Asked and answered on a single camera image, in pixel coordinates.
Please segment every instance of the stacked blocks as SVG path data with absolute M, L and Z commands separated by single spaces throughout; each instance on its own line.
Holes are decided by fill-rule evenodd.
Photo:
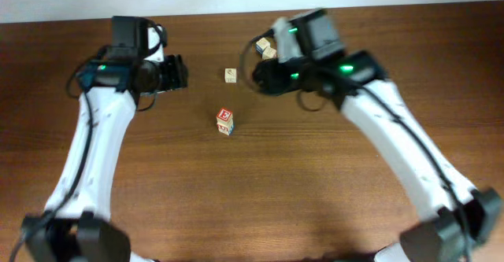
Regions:
M 219 132 L 224 133 L 226 135 L 230 135 L 235 128 L 233 124 L 233 112 L 222 108 L 217 114 L 217 128 L 219 128 Z
M 262 60 L 265 61 L 272 58 L 276 58 L 276 50 L 269 46 L 262 53 Z
M 271 43 L 266 38 L 261 38 L 255 43 L 255 49 L 258 53 L 263 54 L 264 51 L 271 46 Z

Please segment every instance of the toy block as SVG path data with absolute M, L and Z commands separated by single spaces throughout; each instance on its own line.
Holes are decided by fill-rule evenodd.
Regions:
M 262 38 L 258 42 L 255 43 L 255 49 L 260 54 L 262 54 L 270 46 L 271 46 L 271 43 L 266 38 Z
M 231 119 L 227 125 L 217 123 L 217 128 L 219 128 L 220 133 L 230 135 L 233 132 L 233 129 L 235 129 L 235 124 L 233 123 L 233 119 Z
M 229 123 L 233 121 L 233 112 L 229 109 L 222 108 L 217 114 L 217 123 L 230 127 Z
M 271 47 L 267 47 L 264 53 L 262 53 L 262 60 L 268 60 L 275 57 L 276 57 L 276 50 Z
M 236 83 L 236 68 L 226 68 L 224 79 L 226 83 Z

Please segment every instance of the wood grain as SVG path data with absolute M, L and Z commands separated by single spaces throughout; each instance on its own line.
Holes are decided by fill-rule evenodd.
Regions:
M 333 107 L 307 113 L 293 94 L 270 98 L 224 82 L 246 41 L 295 13 L 154 17 L 168 29 L 165 52 L 183 55 L 190 79 L 138 113 L 124 138 L 112 221 L 137 253 L 301 260 L 377 250 L 417 222 L 387 165 Z M 504 2 L 330 14 L 350 51 L 370 50 L 388 69 L 447 158 L 478 187 L 504 194 Z M 110 34 L 109 20 L 0 25 L 0 260 L 65 163 L 78 112 L 65 81 Z M 222 106 L 234 113 L 231 137 L 215 125 Z M 500 260 L 502 245 L 501 221 L 475 261 Z

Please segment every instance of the wooden table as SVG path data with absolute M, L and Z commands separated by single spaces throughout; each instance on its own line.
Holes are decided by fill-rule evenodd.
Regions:
M 307 113 L 293 94 L 224 82 L 249 39 L 295 13 L 154 18 L 168 29 L 165 52 L 183 55 L 190 79 L 138 113 L 124 138 L 112 221 L 137 253 L 301 260 L 376 250 L 417 222 L 388 166 L 333 106 Z M 370 50 L 389 70 L 447 158 L 503 195 L 504 2 L 329 13 L 349 51 Z M 43 210 L 65 163 L 79 107 L 65 81 L 110 40 L 109 20 L 0 25 L 0 260 L 25 213 Z M 215 125 L 222 106 L 235 114 L 231 137 Z M 501 260 L 502 245 L 501 221 L 475 260 Z

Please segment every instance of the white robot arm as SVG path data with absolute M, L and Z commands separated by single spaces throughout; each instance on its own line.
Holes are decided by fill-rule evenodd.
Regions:
M 496 224 L 500 197 L 492 189 L 479 192 L 441 154 L 369 53 L 347 55 L 323 9 L 290 20 L 281 17 L 250 41 L 240 59 L 243 76 L 251 42 L 271 36 L 279 58 L 256 66 L 253 89 L 273 96 L 315 91 L 331 100 L 378 149 L 417 209 L 421 223 L 403 232 L 400 243 L 365 261 L 469 260 L 471 250 L 488 239 Z
M 113 45 L 72 76 L 83 93 L 65 168 L 44 215 L 24 219 L 10 261 L 26 242 L 35 261 L 153 262 L 133 253 L 128 236 L 109 223 L 110 191 L 140 95 L 155 100 L 160 92 L 186 87 L 187 70 L 180 56 L 164 57 L 161 25 L 139 17 L 113 17 L 112 24 Z

